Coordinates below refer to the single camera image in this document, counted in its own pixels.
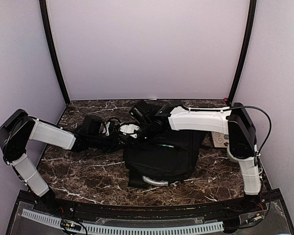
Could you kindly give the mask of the black student backpack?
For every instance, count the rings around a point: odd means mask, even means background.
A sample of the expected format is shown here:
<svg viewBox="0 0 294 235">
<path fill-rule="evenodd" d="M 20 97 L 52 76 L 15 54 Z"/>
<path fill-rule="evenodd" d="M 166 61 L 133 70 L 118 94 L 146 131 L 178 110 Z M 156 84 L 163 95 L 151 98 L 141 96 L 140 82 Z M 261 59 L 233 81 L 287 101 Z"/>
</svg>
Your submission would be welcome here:
<svg viewBox="0 0 294 235">
<path fill-rule="evenodd" d="M 125 167 L 129 170 L 128 186 L 147 188 L 143 180 L 174 183 L 188 179 L 195 170 L 205 131 L 168 130 L 147 141 L 129 145 L 123 150 Z M 157 144 L 172 145 L 174 148 Z"/>
</svg>

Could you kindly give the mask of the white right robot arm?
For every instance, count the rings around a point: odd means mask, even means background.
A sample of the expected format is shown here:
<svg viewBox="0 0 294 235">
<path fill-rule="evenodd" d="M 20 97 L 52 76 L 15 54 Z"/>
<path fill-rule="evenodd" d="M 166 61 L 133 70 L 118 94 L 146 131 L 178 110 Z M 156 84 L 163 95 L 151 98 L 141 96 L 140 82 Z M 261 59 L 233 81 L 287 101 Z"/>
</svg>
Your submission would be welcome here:
<svg viewBox="0 0 294 235">
<path fill-rule="evenodd" d="M 247 197 L 240 202 L 244 212 L 251 212 L 259 205 L 257 196 L 262 187 L 258 162 L 262 146 L 257 145 L 256 127 L 247 110 L 254 106 L 234 103 L 231 107 L 189 108 L 184 105 L 157 106 L 141 101 L 129 113 L 136 124 L 122 124 L 120 132 L 135 139 L 147 140 L 169 129 L 172 131 L 203 131 L 228 136 L 227 153 L 239 163 Z"/>
</svg>

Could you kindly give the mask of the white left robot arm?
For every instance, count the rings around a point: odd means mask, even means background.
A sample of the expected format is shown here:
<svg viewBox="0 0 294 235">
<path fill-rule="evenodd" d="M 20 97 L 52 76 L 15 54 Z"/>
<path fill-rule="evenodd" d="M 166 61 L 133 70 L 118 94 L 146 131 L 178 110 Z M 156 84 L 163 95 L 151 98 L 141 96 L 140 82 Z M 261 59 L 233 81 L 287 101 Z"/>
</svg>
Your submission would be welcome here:
<svg viewBox="0 0 294 235">
<path fill-rule="evenodd" d="M 98 116 L 86 116 L 80 125 L 70 130 L 18 109 L 0 126 L 0 149 L 5 164 L 11 166 L 40 199 L 41 207 L 48 213 L 56 213 L 59 202 L 30 158 L 27 148 L 31 143 L 53 145 L 71 152 L 83 152 L 89 148 L 113 152 L 126 146 L 130 137 L 122 124 L 116 124 L 116 118 L 103 121 Z"/>
</svg>

